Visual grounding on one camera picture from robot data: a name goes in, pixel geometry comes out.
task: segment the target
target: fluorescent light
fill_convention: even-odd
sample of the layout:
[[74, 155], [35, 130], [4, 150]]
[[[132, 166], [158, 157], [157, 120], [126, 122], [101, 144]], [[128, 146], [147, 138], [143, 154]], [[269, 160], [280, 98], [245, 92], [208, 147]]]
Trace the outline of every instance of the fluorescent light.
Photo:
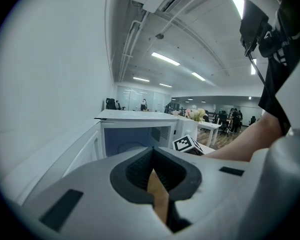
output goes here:
[[163, 83], [159, 83], [159, 85], [161, 85], [161, 86], [166, 86], [166, 87], [172, 87], [172, 86], [170, 86], [170, 85], [166, 85], [166, 84], [163, 84]]
[[142, 78], [138, 78], [138, 77], [134, 77], [133, 79], [135, 79], [135, 80], [140, 80], [140, 81], [145, 81], [145, 82], [150, 82], [149, 80], [142, 79]]
[[167, 58], [165, 56], [162, 56], [162, 55], [160, 55], [160, 54], [158, 54], [156, 52], [153, 52], [151, 55], [154, 56], [154, 57], [157, 57], [157, 58], [159, 58], [161, 60], [164, 60], [166, 62], [169, 62], [169, 63], [171, 63], [171, 64], [173, 64], [175, 66], [179, 66], [180, 65], [180, 63], [178, 63], [178, 62], [176, 62], [176, 61], [174, 61], [174, 60], [172, 60], [170, 58]]
[[192, 75], [194, 75], [195, 77], [199, 78], [201, 81], [206, 81], [206, 79], [204, 79], [201, 75], [198, 75], [195, 72], [193, 72]]
[[[253, 59], [253, 62], [254, 62], [255, 65], [257, 65], [257, 59], [256, 58]], [[254, 68], [254, 65], [252, 65], [252, 63], [251, 63], [251, 75], [255, 75], [255, 74], [256, 74], [256, 70]]]
[[244, 15], [245, 0], [232, 0], [242, 19]]

